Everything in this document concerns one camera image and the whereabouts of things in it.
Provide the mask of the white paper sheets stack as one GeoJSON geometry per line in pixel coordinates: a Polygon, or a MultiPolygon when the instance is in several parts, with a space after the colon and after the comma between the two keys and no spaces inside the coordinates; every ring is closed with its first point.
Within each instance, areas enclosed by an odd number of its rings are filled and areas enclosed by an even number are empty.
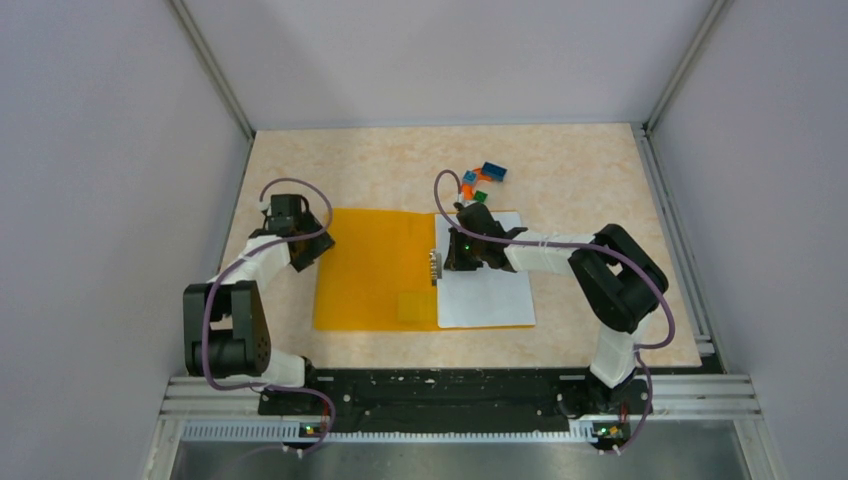
{"type": "Polygon", "coordinates": [[[483,265],[475,271],[441,269],[437,281],[441,329],[519,328],[536,325],[529,274],[483,265]]]}

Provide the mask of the orange plastic clip folder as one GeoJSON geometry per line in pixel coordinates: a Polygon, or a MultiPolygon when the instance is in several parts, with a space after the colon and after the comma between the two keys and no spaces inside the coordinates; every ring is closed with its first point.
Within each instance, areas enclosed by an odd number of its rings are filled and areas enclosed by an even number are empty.
{"type": "Polygon", "coordinates": [[[430,254],[448,253],[438,213],[338,209],[336,244],[318,266],[313,326],[321,331],[438,332],[430,254]]]}

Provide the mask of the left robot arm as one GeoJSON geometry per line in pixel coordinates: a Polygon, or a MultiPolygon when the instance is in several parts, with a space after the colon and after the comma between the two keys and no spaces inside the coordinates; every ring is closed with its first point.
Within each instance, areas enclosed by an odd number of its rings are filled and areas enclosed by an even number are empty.
{"type": "Polygon", "coordinates": [[[320,386],[307,377],[310,362],[272,345],[262,294],[287,268],[301,272],[335,241],[297,194],[261,203],[265,220],[221,273],[183,293],[187,373],[252,386],[283,387],[283,401],[297,413],[319,404],[320,386]]]}

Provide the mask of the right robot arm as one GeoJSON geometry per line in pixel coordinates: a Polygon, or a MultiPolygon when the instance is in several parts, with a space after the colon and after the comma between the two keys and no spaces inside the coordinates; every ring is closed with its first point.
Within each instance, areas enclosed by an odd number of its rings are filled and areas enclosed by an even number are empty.
{"type": "Polygon", "coordinates": [[[576,279],[601,327],[588,367],[586,397],[600,412],[612,412],[627,397],[640,351],[640,326],[657,309],[674,319],[664,297],[664,272],[620,225],[607,224],[584,236],[544,235],[525,227],[505,229],[481,203],[457,204],[449,219],[444,264],[451,271],[483,266],[510,273],[544,272],[576,279]]]}

